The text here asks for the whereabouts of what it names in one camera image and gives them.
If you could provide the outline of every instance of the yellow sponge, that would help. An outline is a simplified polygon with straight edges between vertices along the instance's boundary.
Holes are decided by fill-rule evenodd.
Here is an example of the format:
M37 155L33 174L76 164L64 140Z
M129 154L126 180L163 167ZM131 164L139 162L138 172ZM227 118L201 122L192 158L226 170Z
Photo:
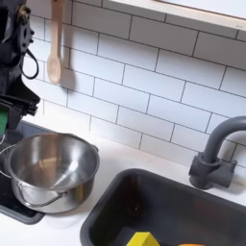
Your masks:
M160 246L151 233L135 233L127 246Z

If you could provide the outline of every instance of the pot rim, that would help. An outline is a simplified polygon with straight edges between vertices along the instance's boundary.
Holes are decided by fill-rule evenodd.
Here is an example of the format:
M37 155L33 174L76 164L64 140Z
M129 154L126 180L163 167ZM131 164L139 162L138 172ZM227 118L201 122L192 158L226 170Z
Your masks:
M88 176L82 183L77 183L77 184L74 184L74 185L71 185L71 186L68 186L68 187L59 187L59 188L53 188L53 187L50 187L50 188L47 188L47 187L41 187L41 186L35 186L33 184L29 184L25 181L22 181L21 179L19 179L15 173L12 171L12 167L11 167L11 158L12 158L12 153L13 153L13 150L16 146L18 146L21 142L23 141L27 141L28 139L30 138L34 138L38 135L69 135L70 137L74 137L74 138L77 138L79 139L80 141L82 141L83 143L85 143L87 146L89 146L93 152L95 153L95 156L96 156L96 167L95 167L95 170L93 171L93 173ZM34 189L38 189L38 190L45 190L45 191L62 191L62 192L65 192L66 190L69 190L69 189L72 189L78 185L83 185L87 182L89 182L90 180L94 179L95 178L95 175L99 169L99 165L100 165L100 158L99 158L99 155L98 155L98 152L96 151L96 149L93 147L92 144L90 144L89 142L85 141L84 139L76 136L76 135L73 135L73 134L60 134L60 133L45 133L45 134L38 134L38 135L32 135L28 138L24 138L22 139L21 141L19 141L18 143L16 143L14 146L13 146L13 149L11 149L11 152L10 152L10 156L8 157L8 169L9 169L9 172L11 174L11 177L12 179L14 179L15 181L18 181L19 183L22 183L23 185L25 186L28 186L30 188L34 188Z

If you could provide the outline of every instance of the black sink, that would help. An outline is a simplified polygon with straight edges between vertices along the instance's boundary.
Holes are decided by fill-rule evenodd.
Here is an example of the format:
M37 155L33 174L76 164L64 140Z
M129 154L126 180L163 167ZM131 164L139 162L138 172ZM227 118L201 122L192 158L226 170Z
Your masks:
M81 228L83 246L126 246L135 232L160 245L245 246L246 208L156 174L116 176Z

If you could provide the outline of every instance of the gray faucet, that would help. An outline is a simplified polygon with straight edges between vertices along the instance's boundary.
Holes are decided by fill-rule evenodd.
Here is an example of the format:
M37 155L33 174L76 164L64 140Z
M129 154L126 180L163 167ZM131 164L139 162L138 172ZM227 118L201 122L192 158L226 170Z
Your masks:
M234 163L223 163L218 153L225 138L235 132L246 131L246 116L224 121L211 133L205 151L199 153L189 170L190 182L200 189L210 189L214 184L229 187L234 176Z

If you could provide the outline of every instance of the green object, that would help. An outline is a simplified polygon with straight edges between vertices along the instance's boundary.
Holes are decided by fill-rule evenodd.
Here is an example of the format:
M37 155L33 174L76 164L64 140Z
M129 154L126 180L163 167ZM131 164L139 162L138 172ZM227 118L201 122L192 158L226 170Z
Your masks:
M8 122L8 111L0 109L0 135L3 135Z

